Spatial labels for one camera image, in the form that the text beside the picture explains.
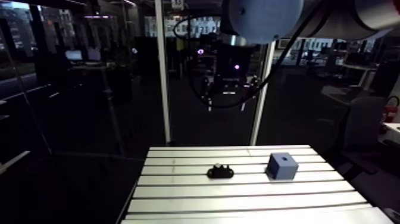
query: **blue block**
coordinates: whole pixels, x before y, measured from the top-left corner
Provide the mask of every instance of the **blue block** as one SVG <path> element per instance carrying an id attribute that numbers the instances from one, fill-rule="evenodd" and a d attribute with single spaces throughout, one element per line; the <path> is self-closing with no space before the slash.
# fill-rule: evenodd
<path id="1" fill-rule="evenodd" d="M 298 167 L 289 153 L 271 153 L 265 173 L 276 180 L 292 180 Z"/>

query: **metal frame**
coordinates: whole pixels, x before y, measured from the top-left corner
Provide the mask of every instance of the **metal frame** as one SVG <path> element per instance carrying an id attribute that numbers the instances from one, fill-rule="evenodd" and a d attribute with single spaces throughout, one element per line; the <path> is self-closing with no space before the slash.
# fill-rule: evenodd
<path id="1" fill-rule="evenodd" d="M 162 113 L 164 115 L 165 141 L 171 142 L 170 115 L 168 107 L 167 68 L 165 65 L 165 33 L 163 0 L 155 0 L 155 16 L 157 21 L 158 60 L 160 62 Z"/>
<path id="2" fill-rule="evenodd" d="M 271 72 L 272 60 L 274 57 L 276 42 L 272 42 L 268 45 L 267 53 L 264 59 L 264 67 L 262 70 L 262 81 L 265 80 Z M 253 121 L 253 128 L 251 130 L 250 145 L 256 145 L 258 131 L 260 129 L 261 118 L 263 117 L 265 95 L 267 93 L 268 84 L 266 84 L 260 92 L 257 101 L 257 107 L 255 108 L 255 117 Z"/>

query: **floor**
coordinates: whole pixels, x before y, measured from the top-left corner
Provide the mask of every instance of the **floor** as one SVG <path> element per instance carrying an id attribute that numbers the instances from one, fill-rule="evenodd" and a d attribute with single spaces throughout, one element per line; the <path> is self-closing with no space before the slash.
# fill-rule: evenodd
<path id="1" fill-rule="evenodd" d="M 347 105 L 323 89 L 340 89 L 341 84 L 306 73 L 287 67 L 271 80 L 258 145 L 310 144 L 323 153 L 333 144 Z M 32 151 L 0 176 L 0 198 L 7 205 L 2 223 L 118 220 L 148 147 L 164 145 L 164 126 L 157 76 L 130 81 L 118 73 L 109 74 L 108 81 L 114 91 L 111 102 L 99 73 L 68 86 L 30 92 L 37 123 L 21 95 L 0 106 L 0 113 L 10 114 L 0 121 L 0 162 Z M 231 108 L 210 113 L 194 97 L 187 78 L 172 78 L 168 86 L 174 145 L 248 145 L 255 100 L 243 112 Z M 400 210 L 400 169 L 392 155 L 385 162 L 382 152 L 375 161 L 379 172 L 360 175 L 351 184 L 376 205 Z M 345 172 L 348 164 L 337 168 Z"/>

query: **glass panel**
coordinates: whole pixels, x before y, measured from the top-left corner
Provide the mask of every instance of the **glass panel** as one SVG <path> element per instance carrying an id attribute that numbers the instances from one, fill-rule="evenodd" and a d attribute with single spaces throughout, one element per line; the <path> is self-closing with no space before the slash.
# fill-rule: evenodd
<path id="1" fill-rule="evenodd" d="M 194 17 L 190 27 L 187 14 L 164 16 L 168 26 L 177 21 L 180 26 L 179 37 L 166 29 L 173 143 L 248 145 L 257 99 L 228 109 L 206 104 L 229 105 L 246 97 L 252 82 L 261 76 L 265 46 L 220 43 L 221 18 L 213 14 L 190 15 Z M 190 41 L 187 30 L 191 30 Z"/>
<path id="2" fill-rule="evenodd" d="M 286 41 L 279 40 L 274 62 Z M 374 43 L 297 39 L 268 86 L 258 144 L 308 144 L 320 153 L 330 149 L 354 99 L 389 96 L 380 90 L 378 76 L 363 82 L 365 71 L 375 72 Z"/>
<path id="3" fill-rule="evenodd" d="M 6 3 L 2 12 L 21 7 Z M 154 7 L 103 0 L 43 3 L 48 5 L 23 4 L 31 16 L 25 30 L 14 32 L 13 20 L 0 16 L 7 36 L 0 41 L 0 99 L 7 100 L 0 101 L 0 117 L 10 115 L 0 119 L 0 163 L 22 150 L 34 153 L 0 176 L 0 198 L 7 204 L 0 222 L 115 223 L 148 148 L 165 145 L 157 40 L 144 35 L 144 16 L 154 15 Z M 21 39 L 23 32 L 33 41 Z M 21 75 L 26 73 L 22 89 L 31 108 L 15 90 L 19 83 L 5 41 L 15 46 L 12 57 Z M 104 215 L 93 217 L 92 211 Z"/>

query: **slotted aluminum table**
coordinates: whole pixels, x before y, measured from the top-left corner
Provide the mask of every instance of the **slotted aluminum table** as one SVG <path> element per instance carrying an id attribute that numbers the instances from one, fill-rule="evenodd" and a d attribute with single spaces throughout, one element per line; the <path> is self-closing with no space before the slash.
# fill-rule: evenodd
<path id="1" fill-rule="evenodd" d="M 271 153 L 289 153 L 290 181 L 264 174 Z M 209 179 L 216 163 L 231 179 Z M 391 223 L 308 145 L 151 148 L 123 224 Z"/>

